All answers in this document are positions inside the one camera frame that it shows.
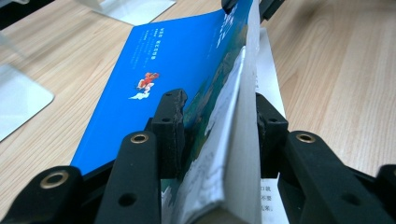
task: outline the black clamp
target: black clamp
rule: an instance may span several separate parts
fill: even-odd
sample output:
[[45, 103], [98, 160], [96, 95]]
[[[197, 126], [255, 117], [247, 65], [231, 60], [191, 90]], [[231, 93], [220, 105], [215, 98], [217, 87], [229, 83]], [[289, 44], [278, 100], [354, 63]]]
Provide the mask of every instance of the black clamp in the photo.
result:
[[[271, 17], [282, 6], [285, 0], [261, 0], [259, 4], [260, 22], [269, 21]], [[225, 13], [229, 14], [238, 0], [221, 0], [221, 6]]]

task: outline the metal grommet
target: metal grommet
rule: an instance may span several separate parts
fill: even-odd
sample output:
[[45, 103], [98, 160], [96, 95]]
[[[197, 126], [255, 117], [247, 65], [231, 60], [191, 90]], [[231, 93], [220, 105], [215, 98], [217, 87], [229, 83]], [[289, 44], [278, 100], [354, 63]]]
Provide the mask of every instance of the metal grommet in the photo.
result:
[[[56, 178], [55, 181], [51, 181], [50, 179], [55, 176], [59, 176], [59, 177]], [[65, 170], [52, 172], [41, 180], [40, 187], [42, 189], [53, 189], [58, 186], [61, 186], [64, 182], [66, 182], [68, 178], [69, 178], [69, 173], [67, 173]]]
[[309, 133], [299, 133], [296, 135], [296, 137], [298, 140], [305, 143], [314, 143], [317, 141], [317, 139], [315, 139], [315, 137]]
[[131, 142], [133, 142], [135, 144], [142, 144], [142, 143], [147, 142], [148, 140], [149, 140], [149, 136], [144, 133], [135, 134], [131, 138]]

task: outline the white paper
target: white paper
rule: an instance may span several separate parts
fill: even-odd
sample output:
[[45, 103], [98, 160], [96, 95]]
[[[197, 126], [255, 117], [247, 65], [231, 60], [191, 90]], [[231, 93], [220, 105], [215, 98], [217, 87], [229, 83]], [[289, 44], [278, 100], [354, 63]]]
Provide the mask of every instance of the white paper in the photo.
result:
[[271, 45], [267, 30], [260, 29], [260, 51], [257, 55], [257, 81], [256, 92], [263, 95], [277, 111], [286, 117], [277, 82], [275, 63], [271, 52]]
[[0, 66], [0, 141], [48, 105], [53, 94], [12, 66]]
[[285, 208], [277, 188], [278, 179], [262, 179], [262, 224], [287, 224]]
[[94, 11], [132, 25], [153, 21], [176, 0], [76, 0]]

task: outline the blue book cover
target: blue book cover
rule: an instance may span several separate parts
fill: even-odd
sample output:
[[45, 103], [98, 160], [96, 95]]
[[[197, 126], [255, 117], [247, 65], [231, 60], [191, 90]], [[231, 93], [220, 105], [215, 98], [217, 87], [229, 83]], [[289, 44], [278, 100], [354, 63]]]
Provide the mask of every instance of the blue book cover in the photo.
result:
[[[162, 95], [174, 89], [187, 93], [183, 122], [199, 135], [196, 127], [205, 127], [201, 124], [207, 120], [202, 118], [213, 110], [246, 43], [250, 5], [251, 1], [239, 1], [229, 15], [218, 10], [134, 27], [71, 165], [85, 175], [114, 160], [123, 137], [144, 130]], [[187, 144], [197, 147], [193, 160], [202, 144]]]

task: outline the book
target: book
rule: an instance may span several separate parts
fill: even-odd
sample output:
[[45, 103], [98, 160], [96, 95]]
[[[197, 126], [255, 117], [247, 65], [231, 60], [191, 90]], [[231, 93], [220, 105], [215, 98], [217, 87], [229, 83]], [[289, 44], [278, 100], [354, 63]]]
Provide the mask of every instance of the book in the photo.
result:
[[229, 14], [134, 27], [71, 165], [85, 175], [114, 160], [122, 138], [145, 129], [162, 95], [183, 89], [190, 156], [176, 179], [162, 181], [163, 223], [260, 222], [252, 2], [239, 1]]

